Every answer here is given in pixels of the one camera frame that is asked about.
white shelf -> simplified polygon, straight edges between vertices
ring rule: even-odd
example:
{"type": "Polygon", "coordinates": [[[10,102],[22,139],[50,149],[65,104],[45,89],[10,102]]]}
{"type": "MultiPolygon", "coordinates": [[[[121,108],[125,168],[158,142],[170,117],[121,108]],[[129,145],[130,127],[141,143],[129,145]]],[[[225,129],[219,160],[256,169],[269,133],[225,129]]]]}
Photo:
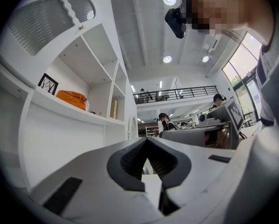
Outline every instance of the white shelf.
{"type": "Polygon", "coordinates": [[[115,83],[118,86],[118,88],[123,92],[124,95],[126,92],[126,82],[127,82],[127,77],[123,71],[123,68],[121,67],[121,64],[119,63],[117,73],[116,73],[115,83]]]}
{"type": "Polygon", "coordinates": [[[114,86],[113,86],[112,96],[113,96],[113,97],[116,97],[116,98],[125,97],[125,94],[124,94],[124,93],[122,92],[122,90],[117,86],[116,83],[114,83],[114,86]]]}
{"type": "Polygon", "coordinates": [[[66,47],[59,57],[88,85],[112,81],[83,36],[66,47]]]}
{"type": "Polygon", "coordinates": [[[110,119],[111,121],[113,121],[113,122],[116,122],[117,124],[121,124],[121,125],[124,125],[124,124],[125,124],[123,121],[118,120],[118,119],[114,119],[114,118],[112,118],[112,117],[109,117],[109,119],[110,119]]]}
{"type": "Polygon", "coordinates": [[[85,32],[83,37],[101,64],[118,60],[102,24],[85,32]]]}
{"type": "Polygon", "coordinates": [[[32,102],[38,106],[48,109],[57,114],[77,119],[79,121],[87,122],[96,125],[124,125],[123,122],[118,120],[111,120],[104,117],[100,117],[96,114],[79,109],[65,101],[49,94],[40,87],[36,87],[32,102]]]}

picture frame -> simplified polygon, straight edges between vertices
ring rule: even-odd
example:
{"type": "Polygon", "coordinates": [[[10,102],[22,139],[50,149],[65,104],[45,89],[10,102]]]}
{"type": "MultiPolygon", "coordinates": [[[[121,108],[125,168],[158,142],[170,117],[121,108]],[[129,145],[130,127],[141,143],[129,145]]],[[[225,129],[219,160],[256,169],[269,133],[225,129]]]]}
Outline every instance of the picture frame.
{"type": "Polygon", "coordinates": [[[46,90],[48,93],[55,95],[57,86],[59,83],[55,81],[53,78],[51,78],[49,75],[44,73],[42,76],[38,86],[41,87],[42,89],[46,90]]]}

gray grille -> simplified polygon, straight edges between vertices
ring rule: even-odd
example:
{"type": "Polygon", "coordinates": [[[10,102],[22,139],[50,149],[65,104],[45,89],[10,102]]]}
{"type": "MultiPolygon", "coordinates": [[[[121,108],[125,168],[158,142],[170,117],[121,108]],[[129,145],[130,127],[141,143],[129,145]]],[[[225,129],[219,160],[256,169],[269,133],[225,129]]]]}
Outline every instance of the gray grille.
{"type": "Polygon", "coordinates": [[[90,0],[68,0],[68,2],[80,23],[94,18],[95,8],[90,0]]]}
{"type": "Polygon", "coordinates": [[[35,56],[74,23],[61,0],[40,0],[15,11],[7,26],[19,44],[35,56]]]}

black metal railing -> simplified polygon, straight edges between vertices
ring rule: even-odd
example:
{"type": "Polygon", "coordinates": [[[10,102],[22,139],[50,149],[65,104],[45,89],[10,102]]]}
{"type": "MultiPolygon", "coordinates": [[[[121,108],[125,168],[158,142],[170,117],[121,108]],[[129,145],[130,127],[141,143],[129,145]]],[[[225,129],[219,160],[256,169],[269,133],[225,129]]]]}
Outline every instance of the black metal railing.
{"type": "Polygon", "coordinates": [[[174,99],[186,99],[201,97],[207,95],[218,94],[216,85],[214,86],[202,86],[202,87],[192,87],[192,88],[182,88],[174,90],[165,90],[165,91],[152,91],[152,92],[143,92],[139,94],[134,94],[135,103],[144,104],[151,102],[160,102],[174,99]]]}

white desk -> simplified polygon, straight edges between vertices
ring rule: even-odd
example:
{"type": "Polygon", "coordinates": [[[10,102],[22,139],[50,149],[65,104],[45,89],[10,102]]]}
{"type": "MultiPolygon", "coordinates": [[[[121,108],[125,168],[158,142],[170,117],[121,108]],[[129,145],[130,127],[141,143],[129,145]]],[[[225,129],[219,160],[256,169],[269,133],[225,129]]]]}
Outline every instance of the white desk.
{"type": "Polygon", "coordinates": [[[246,137],[251,137],[254,134],[257,134],[261,131],[261,124],[256,124],[251,127],[246,127],[242,128],[241,132],[246,136],[246,137]]]}

